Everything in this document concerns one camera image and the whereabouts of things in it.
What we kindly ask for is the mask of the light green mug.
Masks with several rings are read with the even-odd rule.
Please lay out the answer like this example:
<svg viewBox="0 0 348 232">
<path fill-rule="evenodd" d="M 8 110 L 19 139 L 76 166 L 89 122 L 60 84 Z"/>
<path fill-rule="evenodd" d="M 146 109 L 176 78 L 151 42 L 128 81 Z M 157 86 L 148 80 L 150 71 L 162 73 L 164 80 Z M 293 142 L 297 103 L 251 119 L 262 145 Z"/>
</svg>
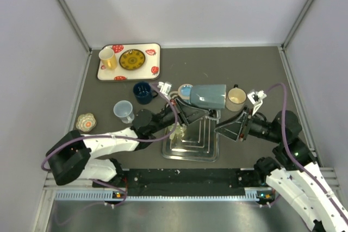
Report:
<svg viewBox="0 0 348 232">
<path fill-rule="evenodd" d="M 186 129 L 187 126 L 185 124 L 180 125 L 179 123 L 177 123 L 169 126 L 169 132 L 171 133 L 169 139 L 173 140 L 176 136 L 183 137 Z"/>
</svg>

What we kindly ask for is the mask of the blue butterfly mug orange inside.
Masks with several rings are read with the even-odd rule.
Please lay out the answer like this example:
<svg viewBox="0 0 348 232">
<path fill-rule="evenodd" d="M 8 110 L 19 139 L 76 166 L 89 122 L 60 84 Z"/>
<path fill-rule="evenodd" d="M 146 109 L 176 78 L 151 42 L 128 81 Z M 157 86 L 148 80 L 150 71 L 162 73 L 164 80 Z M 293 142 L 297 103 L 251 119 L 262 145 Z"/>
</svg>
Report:
<svg viewBox="0 0 348 232">
<path fill-rule="evenodd" d="M 183 84 L 178 88 L 178 96 L 181 98 L 182 101 L 184 101 L 187 104 L 190 104 L 190 93 L 192 89 L 191 84 Z"/>
</svg>

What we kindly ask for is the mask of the grey-blue mug white inside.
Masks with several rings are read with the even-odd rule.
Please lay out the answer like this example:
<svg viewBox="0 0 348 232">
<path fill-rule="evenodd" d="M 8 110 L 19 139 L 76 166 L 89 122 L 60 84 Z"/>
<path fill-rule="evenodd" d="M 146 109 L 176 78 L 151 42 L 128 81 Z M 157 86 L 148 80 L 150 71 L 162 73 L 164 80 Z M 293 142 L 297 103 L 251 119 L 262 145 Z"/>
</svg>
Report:
<svg viewBox="0 0 348 232">
<path fill-rule="evenodd" d="M 226 85 L 194 85 L 190 91 L 190 104 L 203 109 L 220 110 L 225 108 Z"/>
</svg>

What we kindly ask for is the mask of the lilac ceramic mug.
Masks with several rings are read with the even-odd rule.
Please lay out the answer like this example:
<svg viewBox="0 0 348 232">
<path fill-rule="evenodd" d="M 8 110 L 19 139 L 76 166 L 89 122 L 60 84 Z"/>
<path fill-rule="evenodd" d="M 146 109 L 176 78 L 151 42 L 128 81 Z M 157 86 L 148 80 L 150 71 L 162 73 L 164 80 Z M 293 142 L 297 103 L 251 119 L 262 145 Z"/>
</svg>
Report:
<svg viewBox="0 0 348 232">
<path fill-rule="evenodd" d="M 209 114 L 207 115 L 207 118 L 212 121 L 217 121 L 220 119 L 220 112 L 218 110 L 209 110 Z"/>
</svg>

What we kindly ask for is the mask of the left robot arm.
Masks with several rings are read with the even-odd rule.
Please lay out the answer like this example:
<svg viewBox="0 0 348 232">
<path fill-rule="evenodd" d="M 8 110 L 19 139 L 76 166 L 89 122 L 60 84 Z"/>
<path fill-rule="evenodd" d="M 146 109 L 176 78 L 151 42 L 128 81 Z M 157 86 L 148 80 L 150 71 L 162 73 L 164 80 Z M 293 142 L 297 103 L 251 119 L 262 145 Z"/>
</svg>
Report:
<svg viewBox="0 0 348 232">
<path fill-rule="evenodd" d="M 141 109 L 124 130 L 99 135 L 72 130 L 46 153 L 44 163 L 49 165 L 48 171 L 58 186 L 77 179 L 94 179 L 116 187 L 123 182 L 122 167 L 117 160 L 104 160 L 103 156 L 145 149 L 158 141 L 155 133 L 168 127 L 187 127 L 209 114 L 208 109 L 175 98 L 157 114 Z"/>
</svg>

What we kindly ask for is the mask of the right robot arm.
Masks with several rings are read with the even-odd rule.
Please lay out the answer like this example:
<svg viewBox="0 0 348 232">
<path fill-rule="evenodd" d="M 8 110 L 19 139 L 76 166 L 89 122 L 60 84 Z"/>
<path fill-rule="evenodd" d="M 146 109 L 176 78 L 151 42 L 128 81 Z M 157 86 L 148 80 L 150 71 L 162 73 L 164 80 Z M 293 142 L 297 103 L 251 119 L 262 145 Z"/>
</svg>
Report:
<svg viewBox="0 0 348 232">
<path fill-rule="evenodd" d="M 299 138 L 297 116 L 282 109 L 268 122 L 244 107 L 236 116 L 219 123 L 215 132 L 233 141 L 248 136 L 276 143 L 275 158 L 260 158 L 254 180 L 269 186 L 301 217 L 310 231 L 347 231 L 347 210 L 331 190 L 308 146 Z"/>
</svg>

